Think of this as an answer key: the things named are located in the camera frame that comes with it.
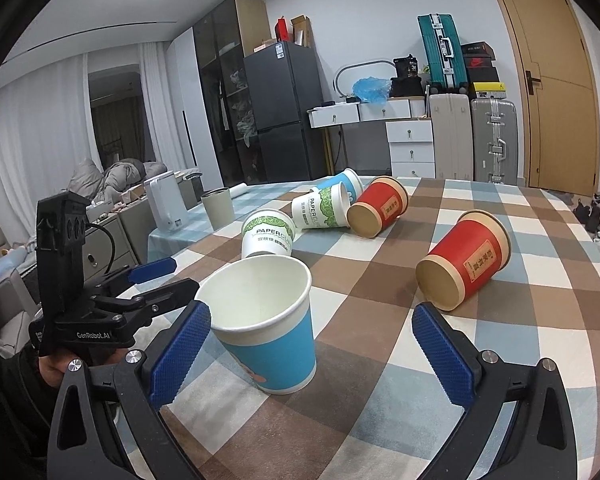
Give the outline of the left hand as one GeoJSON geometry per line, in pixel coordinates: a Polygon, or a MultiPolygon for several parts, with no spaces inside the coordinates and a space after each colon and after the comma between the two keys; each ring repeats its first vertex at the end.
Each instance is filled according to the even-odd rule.
{"type": "Polygon", "coordinates": [[[68,366],[78,357],[69,353],[57,353],[53,356],[40,356],[38,370],[44,382],[52,388],[58,388],[64,379],[68,366]]]}

